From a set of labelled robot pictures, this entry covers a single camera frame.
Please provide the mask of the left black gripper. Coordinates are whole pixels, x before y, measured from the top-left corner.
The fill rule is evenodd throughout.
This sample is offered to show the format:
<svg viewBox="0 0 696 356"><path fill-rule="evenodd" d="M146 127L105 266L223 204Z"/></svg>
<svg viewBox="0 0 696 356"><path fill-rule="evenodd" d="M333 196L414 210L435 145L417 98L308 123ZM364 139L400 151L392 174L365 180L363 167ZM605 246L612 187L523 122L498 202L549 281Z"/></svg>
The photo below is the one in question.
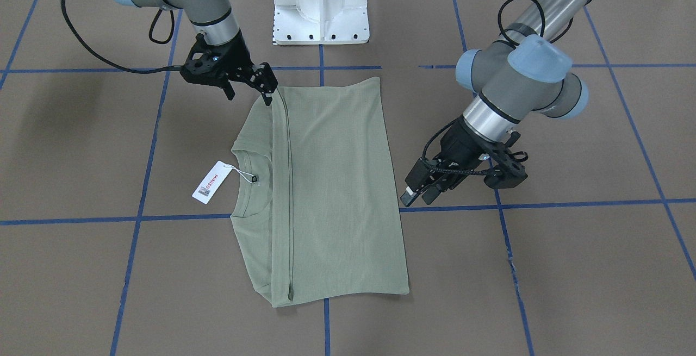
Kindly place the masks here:
<svg viewBox="0 0 696 356"><path fill-rule="evenodd" d="M467 176L483 176L492 189L510 189L527 180L523 163L529 158L525 151L512 152L519 140L515 130L507 132L505 142L485 140L465 122L462 116L450 121L424 146L405 177L406 191L400 201L410 207L420 195L426 205L452 190Z"/></svg>

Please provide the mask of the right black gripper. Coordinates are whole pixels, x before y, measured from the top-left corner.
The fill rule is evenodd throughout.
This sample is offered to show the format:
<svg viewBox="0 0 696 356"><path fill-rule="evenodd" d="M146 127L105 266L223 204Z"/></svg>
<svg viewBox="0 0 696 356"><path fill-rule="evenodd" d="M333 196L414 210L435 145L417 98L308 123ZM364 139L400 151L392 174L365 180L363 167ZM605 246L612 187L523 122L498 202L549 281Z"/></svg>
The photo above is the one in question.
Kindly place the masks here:
<svg viewBox="0 0 696 356"><path fill-rule="evenodd" d="M181 68L187 83L223 87L229 101L235 97L230 81L248 84L262 96L266 106L272 103L272 94L278 86L277 78L268 62L254 65L242 33L219 46L206 42L204 35L196 41Z"/></svg>

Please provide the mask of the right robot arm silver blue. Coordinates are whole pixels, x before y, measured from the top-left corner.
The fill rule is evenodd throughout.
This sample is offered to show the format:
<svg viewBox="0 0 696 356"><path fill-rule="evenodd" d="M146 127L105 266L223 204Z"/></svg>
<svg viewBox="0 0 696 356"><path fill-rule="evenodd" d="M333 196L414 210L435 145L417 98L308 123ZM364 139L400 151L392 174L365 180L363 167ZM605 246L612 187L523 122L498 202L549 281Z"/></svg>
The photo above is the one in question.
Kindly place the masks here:
<svg viewBox="0 0 696 356"><path fill-rule="evenodd" d="M196 41L181 68L187 83L223 89L234 98L231 82L253 87L266 105L272 101L278 81L266 62L256 65L233 15L229 0L114 0L125 6L181 9L196 30Z"/></svg>

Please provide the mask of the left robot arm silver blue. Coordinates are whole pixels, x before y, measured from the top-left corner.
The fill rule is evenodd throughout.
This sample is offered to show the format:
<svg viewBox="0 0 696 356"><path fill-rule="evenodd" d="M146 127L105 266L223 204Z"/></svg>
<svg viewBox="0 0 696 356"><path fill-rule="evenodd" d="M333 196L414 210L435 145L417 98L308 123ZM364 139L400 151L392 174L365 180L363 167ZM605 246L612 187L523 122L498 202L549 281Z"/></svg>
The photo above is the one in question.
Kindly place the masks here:
<svg viewBox="0 0 696 356"><path fill-rule="evenodd" d="M462 114L435 133L440 151L422 153L405 178L400 200L430 204L468 176L492 189L511 189L527 178L525 152L512 152L517 125L529 113L572 118L589 101L587 84L571 72L572 60L555 47L575 14L592 0L530 0L514 22L503 25L487 49L470 49L457 62L460 86L475 94Z"/></svg>

